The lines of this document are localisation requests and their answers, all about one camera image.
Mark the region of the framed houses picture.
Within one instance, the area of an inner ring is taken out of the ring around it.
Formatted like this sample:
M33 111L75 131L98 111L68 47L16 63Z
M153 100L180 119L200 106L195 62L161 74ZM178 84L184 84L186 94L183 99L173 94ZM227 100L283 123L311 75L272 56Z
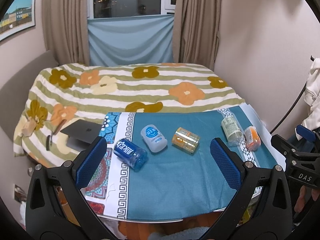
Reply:
M14 0L1 19L0 40L35 26L35 0Z

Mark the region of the white garment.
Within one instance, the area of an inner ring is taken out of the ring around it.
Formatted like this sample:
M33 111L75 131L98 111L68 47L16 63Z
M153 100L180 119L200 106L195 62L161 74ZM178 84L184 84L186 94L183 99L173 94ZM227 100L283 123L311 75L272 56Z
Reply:
M319 58L315 58L306 81L305 103L310 107L302 125L309 130L319 128Z

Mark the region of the orange label plastic cup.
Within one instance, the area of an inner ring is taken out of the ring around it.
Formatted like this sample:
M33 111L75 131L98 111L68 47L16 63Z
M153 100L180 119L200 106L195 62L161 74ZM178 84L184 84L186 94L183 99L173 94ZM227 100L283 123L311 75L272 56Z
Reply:
M249 126L244 131L246 147L249 151L256 151L261 146L261 140L254 126Z

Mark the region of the floral striped bed quilt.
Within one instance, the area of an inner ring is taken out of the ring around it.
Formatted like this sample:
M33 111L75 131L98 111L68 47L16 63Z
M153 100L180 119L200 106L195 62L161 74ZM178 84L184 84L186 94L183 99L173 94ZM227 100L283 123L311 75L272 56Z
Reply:
M28 89L14 131L14 156L28 155L46 167L74 159L77 151L58 133L58 125L78 120L102 124L108 112L192 113L243 103L235 90L199 64L131 64L115 67L80 63L46 68Z

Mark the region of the white plastic cup blue label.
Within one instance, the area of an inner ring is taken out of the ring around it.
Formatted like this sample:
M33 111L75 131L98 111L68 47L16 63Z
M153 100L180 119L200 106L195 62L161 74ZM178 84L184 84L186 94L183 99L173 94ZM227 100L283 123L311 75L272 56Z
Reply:
M155 125L146 125L140 134L152 153L159 153L167 147L167 139Z

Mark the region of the grey bed headboard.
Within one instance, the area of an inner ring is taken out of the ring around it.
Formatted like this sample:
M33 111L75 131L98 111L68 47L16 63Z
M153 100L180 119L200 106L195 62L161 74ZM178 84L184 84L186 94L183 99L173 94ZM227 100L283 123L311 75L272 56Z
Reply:
M46 51L29 62L1 88L1 128L8 138L14 140L14 130L24 110L31 89L40 71L59 64L51 51Z

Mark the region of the right beige curtain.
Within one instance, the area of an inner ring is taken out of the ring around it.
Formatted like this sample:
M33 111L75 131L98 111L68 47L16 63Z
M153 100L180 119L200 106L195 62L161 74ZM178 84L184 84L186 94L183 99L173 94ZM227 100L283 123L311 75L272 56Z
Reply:
M219 48L222 0L176 0L172 34L175 63L214 69Z

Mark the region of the yellow orange plastic cup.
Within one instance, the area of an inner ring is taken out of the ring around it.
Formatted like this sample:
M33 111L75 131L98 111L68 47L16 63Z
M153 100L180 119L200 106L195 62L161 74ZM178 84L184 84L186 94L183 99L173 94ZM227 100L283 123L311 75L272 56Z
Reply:
M172 137L171 143L180 150L193 155L199 145L200 137L182 127L179 127Z

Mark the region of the light blue hanging cloth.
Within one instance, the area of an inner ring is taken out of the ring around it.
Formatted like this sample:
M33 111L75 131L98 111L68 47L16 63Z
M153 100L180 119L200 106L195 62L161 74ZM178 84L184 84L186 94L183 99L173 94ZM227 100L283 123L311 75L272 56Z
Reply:
M89 19L92 66L172 63L173 15Z

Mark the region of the beige curtain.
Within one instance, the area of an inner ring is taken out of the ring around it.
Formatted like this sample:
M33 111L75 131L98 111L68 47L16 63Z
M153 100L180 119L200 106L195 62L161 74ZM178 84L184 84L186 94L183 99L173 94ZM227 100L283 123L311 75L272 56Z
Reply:
M175 63L214 69L219 48L222 0L176 0L172 34Z
M59 64L89 65L87 0L42 0L46 49Z

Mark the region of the left beige curtain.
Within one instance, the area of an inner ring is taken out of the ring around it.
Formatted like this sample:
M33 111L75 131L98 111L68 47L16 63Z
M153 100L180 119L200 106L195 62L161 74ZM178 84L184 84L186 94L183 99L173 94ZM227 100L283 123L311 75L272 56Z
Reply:
M87 0L42 0L46 49L59 64L89 65Z

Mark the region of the green label clear cup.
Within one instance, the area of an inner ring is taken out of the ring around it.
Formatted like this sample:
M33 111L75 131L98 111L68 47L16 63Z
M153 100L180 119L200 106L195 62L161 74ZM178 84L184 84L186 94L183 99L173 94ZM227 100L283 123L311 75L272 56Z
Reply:
M243 132L233 116L227 116L221 121L221 126L228 143L231 146L239 145L244 139Z

